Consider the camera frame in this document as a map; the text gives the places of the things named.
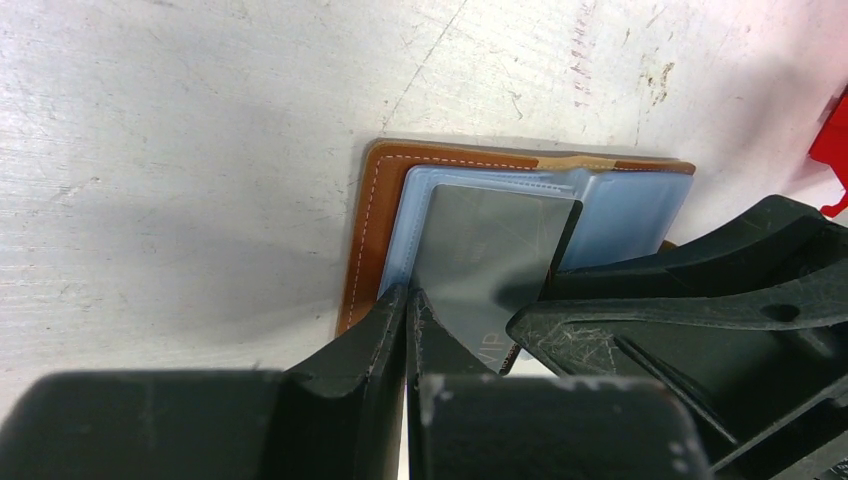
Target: red object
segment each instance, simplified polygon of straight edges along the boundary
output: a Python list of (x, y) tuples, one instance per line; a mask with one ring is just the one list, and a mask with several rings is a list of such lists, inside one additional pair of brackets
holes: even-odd
[[(848, 187), (848, 89), (836, 104), (830, 117), (824, 122), (821, 132), (810, 147), (810, 158), (830, 165), (843, 187)], [(836, 205), (821, 208), (828, 217), (839, 215), (848, 208), (848, 191)]]

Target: tan leather patch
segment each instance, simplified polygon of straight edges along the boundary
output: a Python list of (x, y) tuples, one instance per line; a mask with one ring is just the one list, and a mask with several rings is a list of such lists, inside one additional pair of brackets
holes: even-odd
[(586, 154), (519, 154), (454, 145), (378, 141), (365, 159), (353, 226), (350, 258), (336, 334), (356, 325), (377, 300), (403, 183), (410, 168), (439, 165), (493, 170), (675, 171), (691, 174), (695, 167), (674, 160), (622, 161)]

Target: white table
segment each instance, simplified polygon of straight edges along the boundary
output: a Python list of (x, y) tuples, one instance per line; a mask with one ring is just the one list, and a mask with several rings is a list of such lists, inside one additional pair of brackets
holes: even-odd
[(375, 137), (685, 158), (678, 242), (835, 201), (848, 3), (808, 3), (0, 0), (0, 417), (54, 370), (313, 353)]

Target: gray card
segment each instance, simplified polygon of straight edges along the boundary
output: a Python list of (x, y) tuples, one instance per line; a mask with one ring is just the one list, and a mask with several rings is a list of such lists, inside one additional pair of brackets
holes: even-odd
[(508, 370), (517, 354), (506, 324), (539, 298), (573, 230), (575, 203), (452, 185), (433, 190), (411, 284), (424, 289), (442, 325), (496, 372)]

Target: scratch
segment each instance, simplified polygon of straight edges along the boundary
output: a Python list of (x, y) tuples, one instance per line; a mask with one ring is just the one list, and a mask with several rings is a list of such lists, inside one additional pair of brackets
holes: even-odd
[(521, 109), (518, 108), (518, 103), (516, 103), (516, 101), (521, 100), (521, 94), (515, 93), (512, 90), (507, 90), (507, 92), (509, 92), (510, 99), (512, 100), (512, 106), (515, 107), (515, 111), (518, 112), (518, 120), (520, 121), (524, 118), (524, 114), (521, 113)]
[[(29, 92), (29, 90), (24, 88), (24, 84), (23, 84), (23, 82), (21, 82), (21, 77), (19, 77), (17, 74), (15, 74), (15, 81), (18, 82), (18, 89), (20, 89), (21, 93), (23, 93), (24, 95), (26, 95), (28, 97), (32, 97), (32, 94)], [(29, 120), (29, 123), (31, 123), (33, 126), (35, 126), (35, 128), (37, 128), (39, 131), (41, 131), (42, 135), (48, 136), (47, 131), (44, 130), (44, 128), (42, 128), (41, 125), (32, 118), (32, 116), (29, 114), (29, 112), (27, 112), (26, 109), (24, 109), (24, 107), (21, 106), (21, 104), (15, 102), (15, 106), (18, 107), (18, 111), (21, 112), (21, 115), (23, 115), (24, 117), (26, 117), (27, 120)]]
[(200, 83), (201, 83), (204, 87), (206, 87), (206, 89), (207, 89), (207, 90), (209, 90), (210, 92), (214, 92), (216, 95), (218, 94), (218, 91), (217, 91), (217, 90), (215, 90), (214, 88), (212, 88), (212, 87), (209, 85), (209, 83), (207, 83), (207, 82), (206, 82), (206, 79), (205, 79), (205, 78), (203, 78), (203, 76), (202, 76), (202, 75), (200, 75), (200, 74), (199, 74), (199, 73), (197, 73), (197, 72), (196, 72), (193, 68), (191, 68), (191, 67), (189, 66), (189, 64), (188, 64), (188, 62), (187, 62), (187, 61), (185, 61), (182, 57), (177, 57), (177, 60), (178, 60), (180, 63), (182, 63), (182, 64), (183, 64), (183, 66), (186, 68), (186, 73), (188, 74), (187, 76), (189, 77), (189, 79), (190, 79), (191, 77), (195, 77), (195, 78), (197, 78), (197, 80), (199, 80), (199, 81), (200, 81)]
[(179, 255), (179, 256), (177, 256), (176, 258), (172, 259), (172, 260), (168, 260), (167, 262), (165, 262), (165, 263), (163, 263), (163, 264), (159, 265), (159, 268), (167, 267), (167, 266), (169, 266), (169, 265), (173, 265), (173, 264), (175, 264), (175, 263), (179, 263), (179, 262), (181, 262), (181, 261), (185, 260), (186, 258), (188, 258), (188, 257), (190, 257), (190, 256), (192, 256), (192, 255), (194, 255), (195, 253), (197, 253), (197, 249), (193, 249), (192, 251), (190, 251), (190, 252), (188, 252), (188, 253), (184, 253), (184, 254), (182, 254), (182, 255)]
[(153, 411), (153, 380), (144, 382), (144, 407), (138, 419), (141, 420), (142, 431), (147, 439), (147, 449), (156, 449), (156, 414)]
[(386, 132), (386, 126), (392, 120), (392, 117), (395, 116), (397, 107), (398, 105), (400, 105), (400, 102), (403, 101), (403, 97), (406, 96), (406, 92), (409, 91), (409, 88), (412, 87), (412, 83), (415, 81), (416, 78), (418, 78), (418, 75), (421, 74), (421, 69), (424, 68), (424, 65), (427, 63), (427, 60), (430, 59), (430, 55), (433, 54), (433, 50), (435, 50), (436, 47), (438, 47), (439, 44), (442, 42), (442, 38), (445, 37), (445, 34), (448, 32), (448, 29), (450, 29), (450, 27), (453, 25), (453, 22), (456, 21), (456, 17), (459, 16), (459, 12), (462, 11), (466, 3), (468, 3), (468, 0), (463, 0), (462, 4), (459, 5), (459, 8), (457, 8), (456, 12), (453, 14), (453, 17), (451, 17), (450, 21), (448, 21), (447, 25), (445, 25), (445, 28), (442, 29), (442, 33), (440, 33), (439, 37), (436, 38), (436, 41), (433, 42), (433, 46), (430, 47), (430, 50), (427, 51), (427, 55), (424, 56), (424, 60), (422, 60), (421, 64), (418, 65), (418, 68), (415, 70), (415, 73), (412, 74), (412, 78), (409, 79), (409, 83), (406, 84), (406, 88), (404, 88), (403, 92), (400, 94), (400, 98), (398, 98), (397, 102), (395, 102), (395, 106), (392, 107), (392, 111), (389, 112), (389, 115), (386, 117), (386, 120), (383, 121), (383, 128), (380, 129), (380, 132)]
[(674, 62), (667, 63), (665, 65), (665, 67), (663, 68), (663, 73), (662, 73), (662, 78), (660, 80), (660, 83), (665, 85), (665, 83), (668, 81), (668, 74), (671, 73), (672, 70), (674, 70)]
[(40, 161), (39, 161), (39, 162), (37, 162), (37, 163), (36, 163), (36, 165), (38, 166), (38, 171), (39, 171), (39, 172), (41, 172), (41, 175), (42, 175), (44, 178), (48, 178), (48, 177), (47, 177), (47, 174), (46, 174), (46, 173), (44, 173), (44, 166), (41, 164), (41, 162), (40, 162)]
[(99, 181), (100, 179), (98, 177), (91, 177), (87, 181), (78, 183), (72, 187), (61, 187), (59, 189), (59, 193), (50, 197), (50, 202), (55, 203), (65, 198), (71, 198), (79, 192), (83, 191), (85, 187), (91, 185), (92, 183), (97, 183)]
[(165, 0), (145, 0), (145, 1), (149, 4), (151, 4), (151, 5), (156, 5), (156, 6), (159, 6), (159, 7), (176, 8), (178, 10), (182, 10), (180, 7), (174, 5), (171, 2), (167, 2)]
[(568, 67), (568, 69), (569, 69), (569, 70), (571, 70), (571, 71), (573, 71), (573, 72), (575, 72), (575, 73), (578, 73), (578, 74), (580, 74), (580, 75), (582, 75), (582, 76), (586, 77), (587, 79), (591, 79), (591, 78), (592, 78), (592, 77), (590, 77), (590, 76), (589, 76), (586, 72), (584, 72), (584, 71), (580, 68), (580, 64), (579, 64), (579, 63), (578, 63), (577, 65), (572, 65), (572, 66)]
[(579, 328), (573, 325), (552, 329), (535, 342), (540, 348), (562, 346), (559, 355), (569, 363), (595, 373), (615, 373), (613, 356), (614, 336), (600, 328)]
[(666, 9), (666, 8), (668, 8), (668, 5), (664, 6), (662, 10), (660, 10), (659, 12), (657, 12), (657, 14), (656, 14), (656, 15), (654, 15), (654, 18), (652, 18), (652, 19), (648, 22), (648, 24), (647, 24), (647, 25), (645, 25), (645, 29), (651, 28), (651, 25), (653, 25), (653, 24), (654, 24), (654, 22), (656, 22), (656, 21), (657, 21), (657, 19), (658, 19), (658, 18), (660, 18), (660, 15), (662, 15), (662, 14), (663, 14), (663, 12), (665, 12), (665, 9)]
[(642, 109), (639, 109), (639, 119), (636, 121), (636, 143), (633, 144), (634, 147), (639, 146), (639, 132), (642, 131)]
[(580, 82), (574, 82), (574, 88), (575, 88), (576, 90), (580, 90), (581, 92), (585, 93), (586, 95), (591, 95), (591, 94), (592, 94), (592, 91), (591, 91), (591, 90), (589, 90), (589, 88), (588, 88), (588, 87), (586, 87), (585, 85), (583, 85), (583, 84), (582, 84), (582, 83), (580, 83)]
[[(313, 18), (315, 18), (315, 20), (318, 20), (318, 23), (320, 23), (321, 26), (324, 27), (324, 30), (329, 30), (329, 28), (327, 27), (327, 24), (324, 23), (324, 19), (321, 18), (321, 15), (314, 15)], [(253, 19), (250, 17), (250, 15), (248, 15), (247, 21), (250, 22), (251, 25), (253, 25)]]
[(147, 217), (149, 217), (149, 216), (153, 215), (154, 213), (156, 213), (156, 209), (155, 209), (155, 208), (151, 208), (151, 209), (150, 209), (150, 211), (148, 211), (148, 212), (147, 212), (146, 214), (144, 214), (141, 218), (139, 218), (138, 220), (136, 220), (136, 221), (135, 221), (135, 223), (141, 223), (141, 222), (142, 222), (142, 221), (144, 221)]
[[(741, 15), (741, 14), (742, 14), (742, 10), (738, 10), (736, 12), (736, 16), (734, 16), (733, 20), (730, 22), (730, 26), (728, 27), (727, 32), (725, 32), (724, 38), (721, 39), (721, 43), (718, 44), (718, 48), (713, 51), (713, 58), (710, 60), (710, 64), (707, 65), (707, 68), (706, 68), (707, 71), (709, 71), (712, 68), (716, 59), (718, 59), (722, 48), (724, 48), (724, 44), (727, 42), (727, 39), (730, 37), (731, 33), (733, 32), (733, 29), (735, 28), (734, 26), (736, 25), (736, 21), (739, 20), (739, 15)], [(702, 77), (702, 79), (701, 79), (702, 84), (706, 80), (706, 78), (707, 78), (706, 75), (704, 75)]]
[(500, 58), (498, 58), (498, 63), (501, 64), (501, 68), (503, 68), (504, 73), (506, 73), (507, 78), (512, 80), (512, 74), (509, 73), (509, 69), (506, 68), (506, 65), (503, 64), (503, 61)]
[(300, 222), (300, 223), (296, 223), (294, 225), (288, 225), (285, 228), (286, 229), (298, 228), (298, 227), (302, 227), (304, 225), (309, 225), (310, 223), (320, 222), (321, 220), (326, 220), (326, 219), (331, 218), (331, 217), (332, 217), (332, 215), (325, 215), (323, 217), (319, 217), (319, 218), (316, 218), (314, 220), (309, 220), (309, 221), (306, 221), (306, 222)]

